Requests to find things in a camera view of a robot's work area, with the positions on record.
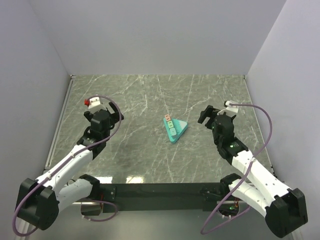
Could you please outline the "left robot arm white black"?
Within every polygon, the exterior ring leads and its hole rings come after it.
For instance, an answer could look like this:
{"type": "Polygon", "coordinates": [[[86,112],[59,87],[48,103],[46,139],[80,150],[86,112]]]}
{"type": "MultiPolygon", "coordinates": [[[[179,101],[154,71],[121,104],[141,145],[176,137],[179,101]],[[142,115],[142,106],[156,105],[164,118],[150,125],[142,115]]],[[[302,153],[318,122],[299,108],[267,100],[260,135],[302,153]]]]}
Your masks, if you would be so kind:
{"type": "Polygon", "coordinates": [[[100,181],[84,174],[72,184],[68,181],[85,165],[93,161],[114,136],[111,130],[118,131],[124,119],[119,107],[113,102],[110,111],[100,102],[96,105],[85,101],[88,110],[84,113],[90,125],[73,149],[49,171],[35,180],[25,179],[18,192],[12,219],[12,229],[20,235],[16,219],[30,223],[35,229],[46,230],[65,208],[81,199],[104,204],[100,181]]]}

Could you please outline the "teal plug adapter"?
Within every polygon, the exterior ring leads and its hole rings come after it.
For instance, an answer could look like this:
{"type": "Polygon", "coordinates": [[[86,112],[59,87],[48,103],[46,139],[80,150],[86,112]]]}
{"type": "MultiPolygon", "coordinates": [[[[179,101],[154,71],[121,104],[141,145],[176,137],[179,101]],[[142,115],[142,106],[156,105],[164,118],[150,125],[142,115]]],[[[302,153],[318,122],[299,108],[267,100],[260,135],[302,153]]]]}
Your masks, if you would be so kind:
{"type": "Polygon", "coordinates": [[[174,127],[170,128],[169,130],[170,130],[170,133],[171,133],[172,136],[176,136],[177,135],[177,131],[176,131],[176,129],[174,127]]]}

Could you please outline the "green plug adapter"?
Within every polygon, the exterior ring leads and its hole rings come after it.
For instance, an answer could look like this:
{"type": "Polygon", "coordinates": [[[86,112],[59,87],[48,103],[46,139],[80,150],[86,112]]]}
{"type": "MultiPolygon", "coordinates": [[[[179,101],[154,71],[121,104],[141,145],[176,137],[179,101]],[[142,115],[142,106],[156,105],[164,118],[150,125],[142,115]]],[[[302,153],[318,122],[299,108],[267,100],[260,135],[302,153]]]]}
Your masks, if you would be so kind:
{"type": "Polygon", "coordinates": [[[168,122],[167,122],[167,126],[168,126],[169,129],[174,128],[174,123],[173,123],[173,121],[172,121],[172,120],[168,121],[168,122]]]}

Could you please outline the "teal triangular power strip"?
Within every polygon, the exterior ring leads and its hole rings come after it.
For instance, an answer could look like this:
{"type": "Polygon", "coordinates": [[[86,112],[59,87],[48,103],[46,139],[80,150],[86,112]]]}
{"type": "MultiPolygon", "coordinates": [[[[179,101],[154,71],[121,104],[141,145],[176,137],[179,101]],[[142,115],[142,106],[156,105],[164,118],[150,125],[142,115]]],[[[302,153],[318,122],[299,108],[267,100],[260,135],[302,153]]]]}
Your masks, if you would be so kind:
{"type": "Polygon", "coordinates": [[[170,128],[167,125],[167,121],[165,118],[163,118],[163,122],[164,122],[164,127],[166,129],[167,135],[168,135],[168,139],[169,141],[174,144],[176,143],[179,138],[184,134],[184,132],[187,130],[188,128],[188,123],[186,121],[183,120],[179,120],[176,118],[172,118],[171,121],[173,121],[174,124],[174,128],[177,132],[177,135],[172,136],[170,133],[170,128]]]}

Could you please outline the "pink plug adapter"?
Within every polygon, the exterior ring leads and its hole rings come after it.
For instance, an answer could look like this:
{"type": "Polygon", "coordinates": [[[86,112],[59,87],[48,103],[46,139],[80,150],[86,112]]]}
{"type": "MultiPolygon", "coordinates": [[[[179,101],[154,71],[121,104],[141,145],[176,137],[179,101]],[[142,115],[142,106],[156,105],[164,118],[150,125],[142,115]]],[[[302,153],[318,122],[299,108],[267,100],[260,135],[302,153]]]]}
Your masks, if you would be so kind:
{"type": "Polygon", "coordinates": [[[168,114],[165,115],[164,118],[165,118],[165,120],[166,120],[167,122],[171,120],[171,117],[170,117],[168,114]]]}

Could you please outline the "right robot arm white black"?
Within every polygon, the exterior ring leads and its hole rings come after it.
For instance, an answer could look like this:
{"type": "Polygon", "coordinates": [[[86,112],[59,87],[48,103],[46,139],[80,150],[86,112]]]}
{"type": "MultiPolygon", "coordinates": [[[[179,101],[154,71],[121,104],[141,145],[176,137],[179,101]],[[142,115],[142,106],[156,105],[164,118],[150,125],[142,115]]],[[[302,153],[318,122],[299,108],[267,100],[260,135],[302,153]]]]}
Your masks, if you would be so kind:
{"type": "Polygon", "coordinates": [[[208,105],[201,111],[198,123],[212,131],[219,155],[243,176],[230,174],[221,179],[221,202],[233,197],[244,201],[263,217],[271,232],[283,238],[308,222],[306,198],[271,174],[234,133],[234,119],[240,104],[226,101],[220,110],[208,105]]]}

